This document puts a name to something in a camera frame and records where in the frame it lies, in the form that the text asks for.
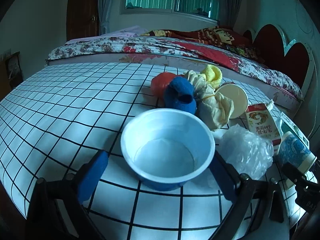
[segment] red headboard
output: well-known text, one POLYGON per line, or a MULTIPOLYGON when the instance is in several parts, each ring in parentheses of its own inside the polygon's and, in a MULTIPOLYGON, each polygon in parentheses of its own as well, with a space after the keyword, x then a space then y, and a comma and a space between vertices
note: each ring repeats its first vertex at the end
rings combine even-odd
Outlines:
POLYGON ((243 36, 253 40, 266 66, 289 76, 305 96, 314 69, 312 52, 306 43, 294 39, 287 44, 282 29, 272 24, 263 26, 257 33, 247 30, 243 36))

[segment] red plastic bag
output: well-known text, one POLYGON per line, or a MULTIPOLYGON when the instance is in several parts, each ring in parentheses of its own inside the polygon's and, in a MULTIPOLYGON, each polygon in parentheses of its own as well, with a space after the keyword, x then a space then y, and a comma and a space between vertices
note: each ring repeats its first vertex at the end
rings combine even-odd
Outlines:
POLYGON ((154 96, 163 98, 163 93, 172 79, 177 75, 170 72, 163 72, 151 80, 151 92, 154 96))

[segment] checkered tablecloth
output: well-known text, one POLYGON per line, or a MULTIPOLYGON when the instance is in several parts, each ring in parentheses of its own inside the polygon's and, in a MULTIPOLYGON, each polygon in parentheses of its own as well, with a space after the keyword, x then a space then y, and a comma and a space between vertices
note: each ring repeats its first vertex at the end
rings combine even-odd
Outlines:
MULTIPOLYGON (((163 106, 150 91, 151 79, 163 71, 184 70, 129 63, 48 66, 1 101, 0 180, 23 216, 38 178, 61 180, 104 149, 110 153, 109 164, 84 206, 108 239, 209 238, 231 207, 211 186, 209 170, 182 188, 157 192, 137 180, 120 150, 124 126, 137 114, 163 106)), ((251 104, 269 101, 258 88, 234 82, 251 104)), ((271 113, 274 118, 280 114, 276 107, 271 113)), ((248 127, 241 116, 223 129, 236 123, 248 127)), ((276 163, 262 179, 271 177, 282 184, 276 163)), ((284 192, 288 213, 300 217, 304 212, 295 196, 294 189, 284 192)), ((237 238, 246 232, 256 204, 253 200, 237 238)))

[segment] metal bolt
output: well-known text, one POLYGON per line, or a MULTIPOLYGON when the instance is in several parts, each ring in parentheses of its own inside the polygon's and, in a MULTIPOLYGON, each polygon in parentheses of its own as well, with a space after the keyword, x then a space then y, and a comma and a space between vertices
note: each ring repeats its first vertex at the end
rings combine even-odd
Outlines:
POLYGON ((66 175, 66 180, 72 180, 75 175, 73 173, 69 173, 66 175))
POLYGON ((241 173, 241 174, 240 174, 240 178, 243 179, 243 180, 248 180, 248 179, 250 179, 249 175, 248 175, 248 174, 245 174, 245 173, 241 173))
POLYGON ((278 184, 278 182, 276 182, 276 180, 275 180, 274 178, 271 178, 271 179, 270 179, 270 182, 271 182, 272 184, 275 184, 275 185, 278 184))
POLYGON ((37 180, 37 184, 41 184, 42 182, 44 182, 44 178, 39 178, 39 179, 37 180))

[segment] plastic bag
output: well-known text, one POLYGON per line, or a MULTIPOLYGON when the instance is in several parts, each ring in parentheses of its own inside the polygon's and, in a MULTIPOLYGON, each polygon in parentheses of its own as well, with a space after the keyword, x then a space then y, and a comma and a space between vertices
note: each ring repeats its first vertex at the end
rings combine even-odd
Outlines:
POLYGON ((222 136, 218 152, 238 171, 260 179, 272 165, 273 145, 236 124, 222 136))
POLYGON ((163 98, 163 94, 172 79, 177 75, 170 72, 163 72, 151 80, 151 92, 154 96, 163 98))

